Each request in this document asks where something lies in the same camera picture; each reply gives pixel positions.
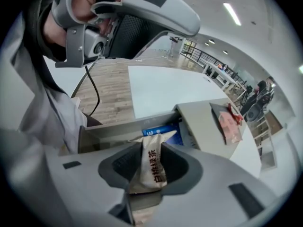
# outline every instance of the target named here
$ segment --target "ceiling light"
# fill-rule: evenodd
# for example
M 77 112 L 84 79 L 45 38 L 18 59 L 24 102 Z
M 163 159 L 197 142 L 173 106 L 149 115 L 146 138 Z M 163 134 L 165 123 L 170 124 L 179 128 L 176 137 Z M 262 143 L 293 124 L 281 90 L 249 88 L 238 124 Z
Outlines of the ceiling light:
M 230 13 L 230 15 L 232 16 L 233 20 L 235 21 L 236 25 L 241 26 L 240 20 L 238 19 L 238 16 L 236 15 L 235 11 L 233 10 L 233 8 L 231 7 L 231 5 L 229 3 L 224 3 L 223 4 L 227 11 Z

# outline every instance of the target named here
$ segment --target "gray jacket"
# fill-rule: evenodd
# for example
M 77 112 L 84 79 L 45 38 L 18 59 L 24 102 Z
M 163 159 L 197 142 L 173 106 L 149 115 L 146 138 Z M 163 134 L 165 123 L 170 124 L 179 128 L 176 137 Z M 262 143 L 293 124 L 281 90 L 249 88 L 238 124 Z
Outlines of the gray jacket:
M 87 118 L 53 80 L 43 55 L 65 60 L 65 48 L 47 45 L 41 27 L 52 0 L 34 0 L 11 27 L 0 52 L 0 127 L 18 130 L 43 145 L 78 148 Z

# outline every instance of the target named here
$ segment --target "open box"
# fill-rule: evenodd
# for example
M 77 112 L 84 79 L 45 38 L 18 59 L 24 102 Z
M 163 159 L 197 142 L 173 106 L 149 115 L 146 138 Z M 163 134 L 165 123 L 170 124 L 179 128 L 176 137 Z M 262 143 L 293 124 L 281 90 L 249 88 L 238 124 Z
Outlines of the open box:
M 130 122 L 82 127 L 79 135 L 78 153 L 86 153 L 122 145 L 143 136 L 142 130 L 173 122 L 179 118 L 185 123 L 195 141 L 195 148 L 204 152 L 230 158 L 238 142 L 225 145 L 224 138 L 211 112 L 210 103 L 224 105 L 228 98 L 178 104 L 172 112 L 141 118 Z M 239 126 L 241 135 L 246 123 Z

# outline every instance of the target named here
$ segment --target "black gripper pad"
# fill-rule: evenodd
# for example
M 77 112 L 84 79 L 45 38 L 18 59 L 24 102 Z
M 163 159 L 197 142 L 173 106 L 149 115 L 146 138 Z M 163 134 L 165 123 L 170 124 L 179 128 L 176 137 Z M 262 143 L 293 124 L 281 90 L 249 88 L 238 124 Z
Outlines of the black gripper pad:
M 133 59 L 148 42 L 163 31 L 167 29 L 138 17 L 124 15 L 113 41 L 109 42 L 107 57 Z

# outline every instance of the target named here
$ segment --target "human hand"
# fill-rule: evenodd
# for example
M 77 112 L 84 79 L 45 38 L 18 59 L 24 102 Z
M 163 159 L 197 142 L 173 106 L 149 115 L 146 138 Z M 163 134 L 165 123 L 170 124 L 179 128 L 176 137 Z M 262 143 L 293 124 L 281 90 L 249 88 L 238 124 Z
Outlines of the human hand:
M 72 0 L 71 7 L 74 16 L 84 22 L 87 22 L 90 19 L 94 18 L 95 14 L 90 11 L 90 7 L 94 3 L 96 3 L 96 0 Z M 110 33 L 112 26 L 109 25 L 109 21 L 110 19 L 107 18 L 104 19 L 101 24 L 99 24 L 100 33 L 102 35 Z M 58 44 L 65 47 L 66 31 L 55 22 L 51 11 L 46 18 L 42 33 L 48 43 Z

